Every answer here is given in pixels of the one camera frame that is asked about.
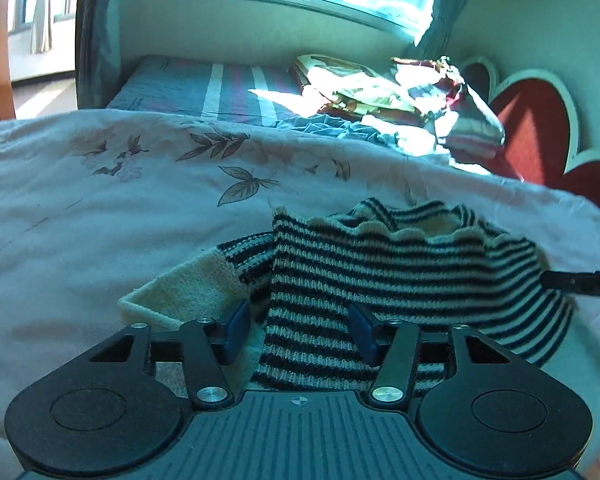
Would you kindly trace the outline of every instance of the red headboard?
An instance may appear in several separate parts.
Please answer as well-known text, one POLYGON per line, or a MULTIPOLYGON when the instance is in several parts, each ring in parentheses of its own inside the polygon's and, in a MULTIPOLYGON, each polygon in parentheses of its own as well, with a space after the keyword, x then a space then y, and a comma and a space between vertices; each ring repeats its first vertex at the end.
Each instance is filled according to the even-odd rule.
POLYGON ((600 150, 579 151, 573 99, 546 70, 523 70, 495 91, 491 108, 507 137, 503 157, 488 170, 585 196, 600 208, 600 150))

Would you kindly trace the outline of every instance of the striped sweater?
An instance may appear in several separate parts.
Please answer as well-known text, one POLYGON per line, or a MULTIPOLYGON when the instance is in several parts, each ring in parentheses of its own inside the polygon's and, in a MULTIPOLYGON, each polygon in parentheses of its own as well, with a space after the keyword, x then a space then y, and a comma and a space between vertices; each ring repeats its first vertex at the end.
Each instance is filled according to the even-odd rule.
MULTIPOLYGON (((251 301, 270 302, 255 388, 367 389, 378 369, 362 361, 349 335, 351 301, 428 331, 473 326, 538 366, 573 313, 559 292, 542 289, 531 241, 442 202, 395 210, 369 199, 346 215, 311 219, 280 208, 272 232, 218 249, 251 301)), ((444 379, 444 364, 420 364, 414 394, 444 379)))

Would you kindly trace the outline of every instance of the white wall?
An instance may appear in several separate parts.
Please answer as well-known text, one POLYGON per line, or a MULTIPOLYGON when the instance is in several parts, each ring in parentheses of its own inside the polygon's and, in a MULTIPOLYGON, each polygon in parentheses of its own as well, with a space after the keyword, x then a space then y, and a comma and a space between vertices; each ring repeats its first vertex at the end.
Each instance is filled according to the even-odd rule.
POLYGON ((408 44, 407 37, 267 2, 120 1, 126 75, 148 54, 286 68, 301 54, 321 53, 384 70, 408 44))
POLYGON ((485 54, 503 77, 557 73, 580 112, 582 147, 600 148, 600 0, 469 0, 448 52, 456 61, 485 54))

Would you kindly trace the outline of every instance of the floor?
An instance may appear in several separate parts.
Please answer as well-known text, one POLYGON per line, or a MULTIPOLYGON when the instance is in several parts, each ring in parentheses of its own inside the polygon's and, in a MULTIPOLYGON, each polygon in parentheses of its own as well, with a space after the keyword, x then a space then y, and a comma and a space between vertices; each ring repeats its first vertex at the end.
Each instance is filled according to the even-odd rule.
POLYGON ((77 110, 75 79, 36 83, 13 89, 17 119, 33 119, 77 110))
POLYGON ((30 30, 10 34, 9 68, 11 81, 75 69, 75 20, 55 22, 51 30, 52 48, 44 54, 30 54, 30 30))

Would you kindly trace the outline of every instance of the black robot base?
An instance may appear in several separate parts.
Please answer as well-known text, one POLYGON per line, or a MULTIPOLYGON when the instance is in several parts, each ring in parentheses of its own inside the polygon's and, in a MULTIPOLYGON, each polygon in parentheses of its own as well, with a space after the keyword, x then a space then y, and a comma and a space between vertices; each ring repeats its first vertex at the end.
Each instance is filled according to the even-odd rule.
POLYGON ((234 396, 220 365, 249 326, 246 302, 176 332, 133 324, 29 386, 4 421, 22 479, 581 478, 586 404, 471 327, 427 333, 351 305, 354 342, 379 366, 367 392, 234 396), (188 399, 155 380, 156 362, 182 362, 188 399), (423 397, 418 362, 445 362, 423 397))

